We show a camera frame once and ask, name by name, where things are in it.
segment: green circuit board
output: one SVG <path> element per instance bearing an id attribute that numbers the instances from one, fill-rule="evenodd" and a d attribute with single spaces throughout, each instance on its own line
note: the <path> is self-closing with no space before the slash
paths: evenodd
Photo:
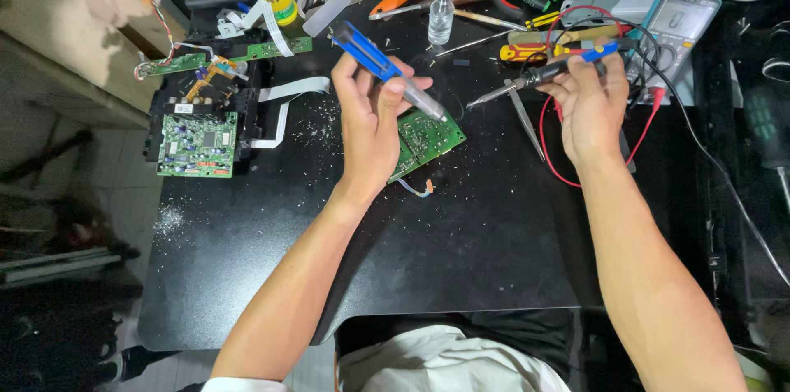
<path id="1" fill-rule="evenodd" d="M 297 37 L 295 39 L 286 39 L 288 47 L 291 51 L 296 53 L 304 53 L 313 50 L 313 39 L 311 37 Z M 265 44 L 254 44 L 247 47 L 246 56 L 237 58 L 229 58 L 232 62 L 238 61 L 251 61 L 260 58 L 273 58 L 283 55 L 277 49 L 274 42 L 266 42 Z M 207 53 L 184 54 L 173 58 L 167 65 L 144 65 L 140 68 L 138 74 L 140 77 L 156 76 L 159 74 L 178 73 L 179 71 L 197 70 L 201 66 L 208 67 L 211 62 L 207 61 Z"/>
<path id="2" fill-rule="evenodd" d="M 434 121 L 425 113 L 412 109 L 398 119 L 400 156 L 387 183 L 395 182 L 466 141 L 455 120 L 449 113 L 445 115 L 447 122 Z"/>
<path id="3" fill-rule="evenodd" d="M 230 178 L 239 113 L 226 113 L 224 122 L 176 118 L 162 121 L 162 145 L 156 174 L 195 178 Z"/>

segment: hand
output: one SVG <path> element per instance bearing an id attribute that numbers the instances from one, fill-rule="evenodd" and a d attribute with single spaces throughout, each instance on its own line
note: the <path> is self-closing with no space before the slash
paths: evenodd
<path id="1" fill-rule="evenodd" d="M 599 38 L 596 45 L 607 41 Z M 592 63 L 572 56 L 568 59 L 568 73 L 537 87 L 554 96 L 562 106 L 562 145 L 577 172 L 604 157 L 623 160 L 619 135 L 628 102 L 625 66 L 616 53 L 605 56 L 601 62 L 607 73 L 599 78 Z"/>
<path id="2" fill-rule="evenodd" d="M 390 60 L 404 76 L 414 75 L 409 65 L 392 56 Z M 359 67 L 349 53 L 344 53 L 332 69 L 332 82 L 341 102 L 344 151 L 343 177 L 336 190 L 365 207 L 393 174 L 400 155 L 397 116 L 411 106 L 403 99 L 405 86 L 401 77 L 393 77 L 375 88 L 373 79 L 370 71 Z M 434 83 L 430 77 L 411 80 L 421 89 Z"/>

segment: black pants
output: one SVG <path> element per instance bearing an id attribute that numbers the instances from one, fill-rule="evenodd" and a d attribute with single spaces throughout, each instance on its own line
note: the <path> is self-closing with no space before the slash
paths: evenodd
<path id="1" fill-rule="evenodd" d="M 574 317 L 568 309 L 353 317 L 335 333 L 337 357 L 437 324 L 458 327 L 467 337 L 496 341 L 538 358 L 566 383 L 570 377 Z"/>

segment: black table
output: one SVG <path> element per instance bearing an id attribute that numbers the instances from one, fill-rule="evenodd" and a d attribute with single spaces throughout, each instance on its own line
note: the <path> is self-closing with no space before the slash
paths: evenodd
<path id="1" fill-rule="evenodd" d="M 349 20 L 418 75 L 432 76 L 432 93 L 469 139 L 406 177 L 418 188 L 431 178 L 431 196 L 420 199 L 394 184 L 376 198 L 351 238 L 313 344 L 355 315 L 602 306 L 581 191 L 540 162 L 507 97 L 463 111 L 470 100 L 517 76 L 520 64 L 494 60 L 498 40 L 448 54 L 429 67 L 428 15 L 370 22 L 367 13 L 377 2 L 365 0 L 338 20 Z M 457 19 L 446 48 L 494 32 Z M 390 45 L 384 46 L 387 38 Z M 271 85 L 329 76 L 341 52 L 320 35 L 311 53 L 275 60 Z M 454 65 L 455 59 L 470 66 Z M 544 96 L 521 96 L 537 126 Z M 255 153 L 246 174 L 165 180 L 138 326 L 147 348 L 222 345 L 340 178 L 339 114 L 333 91 L 302 95 L 291 103 L 283 143 Z M 635 143 L 648 114 L 637 109 L 626 124 L 629 143 Z M 575 179 L 553 113 L 547 114 L 546 133 L 558 170 Z M 705 285 L 697 162 L 677 158 L 694 152 L 677 108 L 664 108 L 636 157 L 635 177 L 662 232 Z"/>

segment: multimeter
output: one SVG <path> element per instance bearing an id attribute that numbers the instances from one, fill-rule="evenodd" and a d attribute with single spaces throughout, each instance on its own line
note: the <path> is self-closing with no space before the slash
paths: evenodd
<path id="1" fill-rule="evenodd" d="M 667 79 L 671 81 L 675 79 L 720 7 L 721 0 L 656 0 L 653 3 L 642 27 L 648 30 L 658 43 L 660 49 L 658 69 L 666 75 Z M 633 30 L 628 36 L 641 39 L 643 33 Z M 655 57 L 656 52 L 652 42 L 641 39 L 640 45 L 643 51 L 647 51 L 647 58 Z M 629 81 L 635 82 L 640 74 L 644 78 L 649 77 L 645 89 L 642 90 L 645 93 L 648 88 L 667 87 L 664 80 L 635 55 L 627 67 L 626 75 Z M 665 98 L 664 103 L 668 104 L 669 98 Z"/>

